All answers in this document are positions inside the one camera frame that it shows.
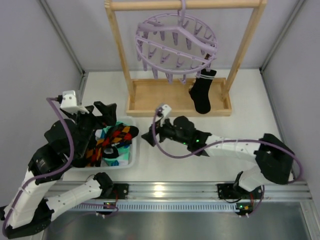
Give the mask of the red orange argyle sock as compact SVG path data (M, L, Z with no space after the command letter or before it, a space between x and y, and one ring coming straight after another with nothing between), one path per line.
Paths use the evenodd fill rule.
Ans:
M105 139L96 140L96 146L88 149L85 153L86 167L100 167L105 163L102 159L102 154L105 148L111 146L132 145L133 139L139 134L139 129L136 126L120 126L113 130Z

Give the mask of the green sock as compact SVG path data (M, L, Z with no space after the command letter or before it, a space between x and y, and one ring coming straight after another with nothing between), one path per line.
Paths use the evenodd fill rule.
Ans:
M115 125L109 125L102 129L97 129L94 134L95 139L96 140L105 139L105 137L107 137L113 130L115 130L118 127L124 127L124 126L128 126L128 125L121 121L117 121Z
M130 145L121 145L118 147L117 145L111 146L118 148L119 157L114 159L103 158L104 162L109 167L119 167L119 166L127 166L129 164L130 158Z

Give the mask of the purple round clip hanger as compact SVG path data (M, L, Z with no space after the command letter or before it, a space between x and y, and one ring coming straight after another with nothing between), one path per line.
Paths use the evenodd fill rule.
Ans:
M152 71L158 79L165 74L169 83L179 77L186 83L188 74L211 69L217 58L218 40L213 30L199 18L186 13L187 2L181 9L153 15L137 25L135 47L143 70Z

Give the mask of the black sport sock grey patches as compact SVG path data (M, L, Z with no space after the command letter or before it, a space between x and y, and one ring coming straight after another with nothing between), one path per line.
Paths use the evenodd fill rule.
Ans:
M105 159L116 159L119 157L119 151L117 147L110 147L110 148L105 148L102 157Z

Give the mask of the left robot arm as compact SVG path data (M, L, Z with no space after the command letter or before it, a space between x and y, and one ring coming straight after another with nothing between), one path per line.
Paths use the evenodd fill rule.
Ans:
M116 123L116 103L95 101L83 110L69 113L57 109L58 116L44 134L47 144L31 157L24 180L14 199L0 208L2 233L8 239L35 235L46 229L57 217L91 199L108 197L114 183L105 172L65 193L46 197L50 188L72 168L83 168L90 161L86 151L93 146L95 132Z

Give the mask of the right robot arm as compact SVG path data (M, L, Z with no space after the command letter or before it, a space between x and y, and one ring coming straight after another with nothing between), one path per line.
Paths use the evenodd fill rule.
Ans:
M141 137L153 147L171 140L185 145L196 156L252 163L252 168L236 176L233 189L238 193L249 193L269 183L288 185L293 181L294 152L271 133L259 139L230 139L200 131L187 117L179 116L173 122L159 119Z

